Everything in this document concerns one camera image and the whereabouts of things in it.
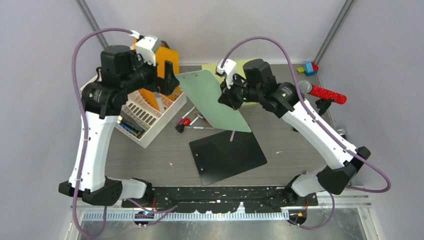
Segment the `black clipboard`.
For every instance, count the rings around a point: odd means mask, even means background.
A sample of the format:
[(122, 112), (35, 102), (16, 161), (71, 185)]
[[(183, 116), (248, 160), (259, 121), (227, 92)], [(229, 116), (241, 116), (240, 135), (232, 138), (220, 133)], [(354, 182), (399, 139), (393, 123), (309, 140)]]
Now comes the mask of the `black clipboard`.
[(201, 180), (209, 186), (267, 164), (267, 158), (253, 132), (225, 130), (189, 143)]

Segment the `Nineteen Eighty-Four dark book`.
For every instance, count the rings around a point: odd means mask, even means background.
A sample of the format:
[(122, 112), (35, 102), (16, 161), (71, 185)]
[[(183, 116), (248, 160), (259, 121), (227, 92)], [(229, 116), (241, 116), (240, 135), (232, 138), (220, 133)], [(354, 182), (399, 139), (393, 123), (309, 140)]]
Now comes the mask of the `Nineteen Eighty-Four dark book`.
[(146, 130), (136, 122), (123, 116), (119, 118), (119, 125), (137, 139), (140, 139), (146, 132)]

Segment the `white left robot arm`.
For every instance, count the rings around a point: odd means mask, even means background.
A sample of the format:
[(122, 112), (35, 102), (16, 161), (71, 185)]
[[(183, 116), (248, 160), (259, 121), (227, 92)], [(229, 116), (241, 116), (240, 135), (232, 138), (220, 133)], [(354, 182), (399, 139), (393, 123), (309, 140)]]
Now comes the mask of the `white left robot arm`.
[(141, 207), (153, 202), (152, 184), (139, 178), (105, 175), (110, 139), (129, 94), (146, 89), (170, 95), (179, 85), (170, 60), (148, 64), (147, 55), (125, 45), (112, 45), (100, 54), (97, 78), (82, 90), (81, 137), (75, 168), (59, 193), (93, 206), (112, 206), (134, 199)]

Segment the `black handheld microphone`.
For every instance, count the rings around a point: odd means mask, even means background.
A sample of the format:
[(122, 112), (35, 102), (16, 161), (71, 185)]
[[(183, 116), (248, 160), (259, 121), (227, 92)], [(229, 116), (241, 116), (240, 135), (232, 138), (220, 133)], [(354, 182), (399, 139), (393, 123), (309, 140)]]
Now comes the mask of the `black handheld microphone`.
[(339, 127), (335, 130), (342, 138), (346, 139), (347, 131), (345, 128)]

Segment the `thick orange binder folder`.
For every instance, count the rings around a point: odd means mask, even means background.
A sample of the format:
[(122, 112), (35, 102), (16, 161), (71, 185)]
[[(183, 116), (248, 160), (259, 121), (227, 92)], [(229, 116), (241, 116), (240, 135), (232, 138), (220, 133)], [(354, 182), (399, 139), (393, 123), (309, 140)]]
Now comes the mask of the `thick orange binder folder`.
[(161, 95), (158, 92), (151, 92), (144, 88), (139, 89), (138, 92), (140, 93), (144, 101), (148, 103), (151, 107), (153, 107), (160, 113), (165, 112), (165, 106), (163, 104)]

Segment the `thin orange folder in rack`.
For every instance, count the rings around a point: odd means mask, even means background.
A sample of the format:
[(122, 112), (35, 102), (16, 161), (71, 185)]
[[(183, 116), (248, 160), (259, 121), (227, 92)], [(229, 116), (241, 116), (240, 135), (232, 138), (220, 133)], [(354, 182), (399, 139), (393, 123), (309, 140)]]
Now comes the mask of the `thin orange folder in rack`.
[(146, 89), (150, 92), (171, 95), (180, 85), (174, 73), (174, 64), (170, 60), (157, 61), (157, 52), (161, 40), (153, 35), (139, 35), (135, 40), (136, 66), (133, 68), (133, 88)]

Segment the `red glitter microphone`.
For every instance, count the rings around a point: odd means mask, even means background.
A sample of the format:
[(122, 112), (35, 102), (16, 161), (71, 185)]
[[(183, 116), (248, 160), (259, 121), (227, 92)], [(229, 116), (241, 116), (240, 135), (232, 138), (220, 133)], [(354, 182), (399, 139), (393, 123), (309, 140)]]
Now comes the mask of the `red glitter microphone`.
[(345, 104), (347, 101), (347, 97), (345, 95), (314, 85), (307, 80), (299, 81), (298, 87), (300, 92), (303, 94), (309, 94), (324, 100), (334, 100), (335, 103), (340, 105)]

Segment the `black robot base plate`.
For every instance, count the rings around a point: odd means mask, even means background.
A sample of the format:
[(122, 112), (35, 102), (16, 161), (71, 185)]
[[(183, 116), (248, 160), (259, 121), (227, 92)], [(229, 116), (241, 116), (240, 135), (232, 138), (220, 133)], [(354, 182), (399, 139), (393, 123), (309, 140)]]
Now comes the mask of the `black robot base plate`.
[(213, 214), (234, 213), (244, 207), (248, 214), (277, 213), (283, 207), (318, 205), (316, 194), (306, 197), (289, 196), (282, 186), (187, 186), (187, 187), (153, 187), (147, 194), (133, 201), (124, 200), (123, 208), (137, 206), (154, 207), (165, 211), (176, 207), (176, 213)]

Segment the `brown wooden object behind rack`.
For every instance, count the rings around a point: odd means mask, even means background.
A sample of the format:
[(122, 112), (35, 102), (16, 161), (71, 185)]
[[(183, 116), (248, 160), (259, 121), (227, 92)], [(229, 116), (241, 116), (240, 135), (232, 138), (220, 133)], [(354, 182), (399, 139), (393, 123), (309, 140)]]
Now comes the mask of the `brown wooden object behind rack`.
[(170, 47), (169, 47), (169, 45), (168, 45), (168, 43), (166, 42), (166, 41), (164, 41), (164, 40), (162, 40), (161, 41), (161, 44), (160, 44), (162, 47), (164, 47), (164, 48), (167, 48), (167, 49), (170, 49)]

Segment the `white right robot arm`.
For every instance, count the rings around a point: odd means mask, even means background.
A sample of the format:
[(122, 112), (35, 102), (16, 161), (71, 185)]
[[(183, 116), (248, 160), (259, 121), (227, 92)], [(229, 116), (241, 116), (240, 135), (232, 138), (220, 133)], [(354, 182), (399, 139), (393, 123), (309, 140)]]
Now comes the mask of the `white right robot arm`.
[(285, 198), (299, 205), (307, 195), (327, 191), (341, 194), (363, 166), (371, 152), (356, 147), (339, 135), (313, 111), (310, 103), (297, 94), (290, 82), (278, 83), (268, 62), (250, 60), (243, 65), (244, 77), (237, 73), (235, 61), (221, 60), (215, 69), (224, 80), (218, 102), (237, 110), (244, 102), (259, 103), (263, 109), (290, 124), (321, 154), (326, 165), (313, 172), (295, 176), (287, 185)]

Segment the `mint green clipboard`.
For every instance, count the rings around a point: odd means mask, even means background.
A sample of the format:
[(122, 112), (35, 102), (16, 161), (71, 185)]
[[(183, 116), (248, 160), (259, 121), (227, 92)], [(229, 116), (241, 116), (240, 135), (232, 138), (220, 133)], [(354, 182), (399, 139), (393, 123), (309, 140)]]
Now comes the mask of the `mint green clipboard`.
[(218, 102), (222, 94), (220, 83), (211, 71), (203, 69), (177, 74), (175, 77), (181, 90), (212, 127), (245, 133), (252, 131), (238, 110)]

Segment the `green metal drawer cabinet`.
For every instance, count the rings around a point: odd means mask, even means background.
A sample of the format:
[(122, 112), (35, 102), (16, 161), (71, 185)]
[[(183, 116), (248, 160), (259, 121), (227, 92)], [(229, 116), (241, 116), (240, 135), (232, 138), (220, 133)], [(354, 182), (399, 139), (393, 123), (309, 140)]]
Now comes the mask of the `green metal drawer cabinet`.
[(256, 85), (246, 73), (239, 73), (239, 64), (231, 59), (221, 59), (207, 69), (212, 80), (207, 84), (210, 101), (219, 108), (238, 110), (245, 105), (259, 104)]

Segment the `colourful toy blocks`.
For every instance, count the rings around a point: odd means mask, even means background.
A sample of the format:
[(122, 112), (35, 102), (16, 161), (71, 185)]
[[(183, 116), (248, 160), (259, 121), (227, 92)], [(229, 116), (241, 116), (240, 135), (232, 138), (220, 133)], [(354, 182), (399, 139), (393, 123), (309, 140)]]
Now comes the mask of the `colourful toy blocks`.
[(319, 67), (314, 62), (307, 61), (302, 67), (298, 67), (296, 71), (300, 74), (303, 73), (305, 76), (313, 76), (318, 73)]

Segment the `pink highlighter pen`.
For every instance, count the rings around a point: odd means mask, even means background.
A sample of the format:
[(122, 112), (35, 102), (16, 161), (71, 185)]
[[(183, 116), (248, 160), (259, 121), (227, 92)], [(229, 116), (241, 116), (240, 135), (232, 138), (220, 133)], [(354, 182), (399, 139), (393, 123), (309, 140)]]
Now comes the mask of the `pink highlighter pen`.
[(232, 131), (229, 141), (232, 142), (234, 139), (236, 131)]

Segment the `orange red marker pen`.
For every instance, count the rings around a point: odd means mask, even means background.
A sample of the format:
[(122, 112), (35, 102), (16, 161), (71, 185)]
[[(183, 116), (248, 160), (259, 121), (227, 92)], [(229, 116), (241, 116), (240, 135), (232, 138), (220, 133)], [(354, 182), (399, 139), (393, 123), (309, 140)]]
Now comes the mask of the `orange red marker pen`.
[(199, 111), (194, 111), (194, 114), (199, 117), (200, 119), (202, 119), (204, 122), (206, 122), (207, 124), (209, 124), (208, 120), (199, 112)]

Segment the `blue cap white marker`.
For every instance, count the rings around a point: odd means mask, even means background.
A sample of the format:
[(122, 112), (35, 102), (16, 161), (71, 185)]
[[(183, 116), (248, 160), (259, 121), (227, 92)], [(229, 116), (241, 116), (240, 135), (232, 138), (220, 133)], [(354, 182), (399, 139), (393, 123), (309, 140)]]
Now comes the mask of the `blue cap white marker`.
[(189, 126), (192, 126), (197, 120), (203, 119), (201, 115), (197, 115), (189, 124)]

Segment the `purple marker pen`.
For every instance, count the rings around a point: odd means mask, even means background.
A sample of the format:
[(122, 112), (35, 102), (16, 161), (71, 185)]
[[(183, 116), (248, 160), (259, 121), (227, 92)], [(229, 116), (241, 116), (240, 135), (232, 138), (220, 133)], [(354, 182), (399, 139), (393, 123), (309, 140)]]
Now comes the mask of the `purple marker pen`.
[(178, 121), (177, 121), (177, 123), (176, 123), (176, 125), (179, 125), (183, 120), (184, 120), (184, 118), (186, 118), (194, 109), (195, 109), (196, 107), (195, 106), (193, 106), (189, 111), (187, 111)]

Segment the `white plastic file rack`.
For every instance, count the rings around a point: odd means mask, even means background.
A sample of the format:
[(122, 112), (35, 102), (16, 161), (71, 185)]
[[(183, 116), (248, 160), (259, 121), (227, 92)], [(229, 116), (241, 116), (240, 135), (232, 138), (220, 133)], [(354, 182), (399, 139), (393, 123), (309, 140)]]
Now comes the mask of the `white plastic file rack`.
[[(88, 152), (109, 149), (111, 136), (114, 129), (119, 130), (132, 141), (143, 148), (147, 148), (162, 129), (170, 122), (173, 116), (187, 102), (186, 96), (182, 93), (175, 101), (162, 96), (165, 101), (166, 110), (161, 113), (151, 107), (138, 91), (132, 92), (128, 96), (126, 104), (121, 108), (113, 109), (105, 115), (101, 115), (99, 110), (86, 110), (86, 120), (81, 121), (81, 137), (78, 149), (81, 150), (83, 144), (87, 144)], [(145, 133), (140, 139), (134, 137), (119, 125), (120, 117), (133, 120), (145, 129)]]

